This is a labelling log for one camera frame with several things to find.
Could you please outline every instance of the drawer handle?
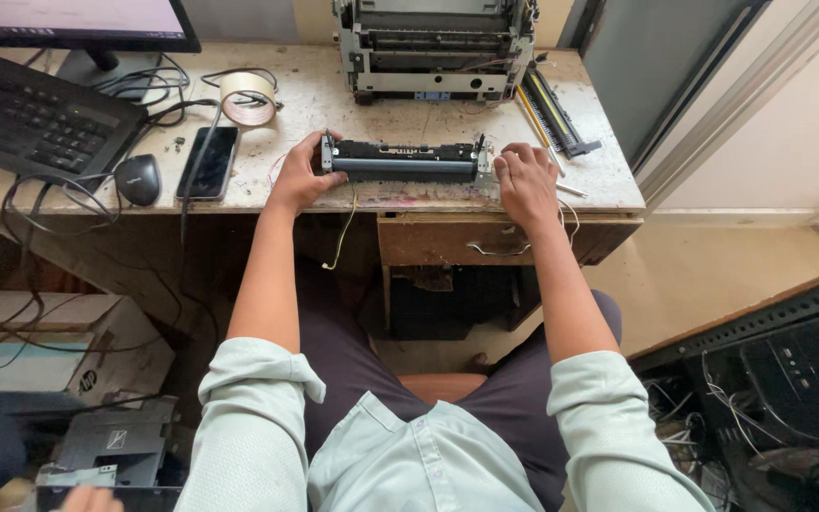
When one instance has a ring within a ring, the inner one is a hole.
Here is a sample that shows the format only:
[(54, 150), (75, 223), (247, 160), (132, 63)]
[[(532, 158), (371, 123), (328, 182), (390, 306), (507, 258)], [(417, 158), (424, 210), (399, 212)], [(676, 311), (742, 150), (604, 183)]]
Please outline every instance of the drawer handle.
[(520, 249), (517, 252), (488, 252), (472, 241), (467, 244), (467, 247), (478, 250), (483, 256), (519, 256), (529, 249), (529, 243), (523, 246), (523, 249)]

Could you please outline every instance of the monitor screen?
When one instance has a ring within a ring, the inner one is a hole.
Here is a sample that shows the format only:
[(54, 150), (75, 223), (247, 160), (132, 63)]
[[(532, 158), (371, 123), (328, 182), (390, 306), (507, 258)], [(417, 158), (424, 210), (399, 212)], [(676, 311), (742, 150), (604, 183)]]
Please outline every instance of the monitor screen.
[(0, 0), (0, 38), (185, 39), (170, 0)]

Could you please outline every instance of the monitor stand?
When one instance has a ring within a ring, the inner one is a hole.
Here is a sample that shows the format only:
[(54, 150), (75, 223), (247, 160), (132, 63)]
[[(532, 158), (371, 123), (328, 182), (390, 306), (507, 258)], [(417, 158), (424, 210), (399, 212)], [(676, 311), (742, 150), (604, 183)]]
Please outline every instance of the monitor stand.
[[(156, 67), (160, 61), (157, 52), (110, 52), (104, 50), (72, 50), (55, 73), (63, 80), (90, 87), (110, 78), (118, 78), (128, 73)], [(121, 86), (107, 87), (101, 92), (112, 96), (112, 93), (125, 87), (146, 87), (150, 77), (143, 76), (136, 80), (126, 80)], [(141, 101), (147, 93), (145, 90), (125, 91), (118, 97)]]

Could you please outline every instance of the dark trousers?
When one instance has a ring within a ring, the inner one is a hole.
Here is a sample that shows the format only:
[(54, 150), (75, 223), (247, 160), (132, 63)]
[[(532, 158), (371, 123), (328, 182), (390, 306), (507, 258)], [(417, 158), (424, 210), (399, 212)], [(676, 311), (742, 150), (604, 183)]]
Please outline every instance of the dark trousers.
[[(317, 262), (296, 263), (296, 294), (302, 354), (327, 385), (324, 403), (306, 401), (306, 449), (321, 448), (334, 426), (371, 391), (403, 421), (409, 422), (432, 405), (410, 393), (371, 351), (369, 337), (339, 299), (337, 283)], [(593, 291), (602, 316), (621, 343), (621, 312), (608, 295)], [(567, 480), (568, 453), (555, 418), (546, 412), (552, 389), (545, 330), (498, 361), (493, 373), (475, 391), (455, 404), (498, 434), (517, 454), (529, 485), (547, 512), (558, 510)]]

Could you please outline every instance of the smartphone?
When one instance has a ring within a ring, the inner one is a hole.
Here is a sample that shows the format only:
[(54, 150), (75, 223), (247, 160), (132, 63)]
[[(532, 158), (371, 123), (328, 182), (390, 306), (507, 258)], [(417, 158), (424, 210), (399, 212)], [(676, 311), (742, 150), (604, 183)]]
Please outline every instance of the smartphone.
[[(182, 201), (185, 197), (185, 184), (191, 175), (191, 168), (195, 165), (195, 158), (204, 145), (204, 138), (210, 128), (200, 128), (195, 136), (195, 143), (188, 153), (188, 162), (182, 171), (182, 178), (176, 187), (176, 199)], [(208, 150), (201, 158), (198, 174), (188, 189), (188, 199), (191, 201), (221, 201), (227, 193), (229, 173), (233, 169), (233, 157), (236, 155), (238, 128), (214, 128), (210, 137)]]

